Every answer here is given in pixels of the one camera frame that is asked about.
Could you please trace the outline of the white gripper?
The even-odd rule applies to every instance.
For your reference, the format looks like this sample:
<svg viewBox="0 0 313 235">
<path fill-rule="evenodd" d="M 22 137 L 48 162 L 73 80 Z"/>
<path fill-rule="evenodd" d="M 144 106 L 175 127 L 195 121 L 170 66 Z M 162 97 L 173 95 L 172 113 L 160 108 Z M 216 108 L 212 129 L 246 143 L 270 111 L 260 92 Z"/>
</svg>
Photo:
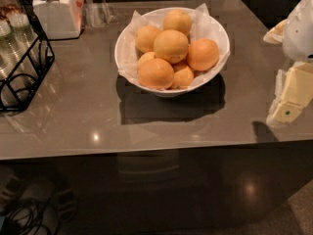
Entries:
<svg viewBox="0 0 313 235">
<path fill-rule="evenodd" d="M 278 70 L 275 99 L 266 123 L 283 127 L 294 122 L 313 100 L 313 0 L 300 0 L 289 14 L 263 37 L 270 44 L 281 44 L 286 56 L 295 62 L 288 70 Z"/>
</svg>

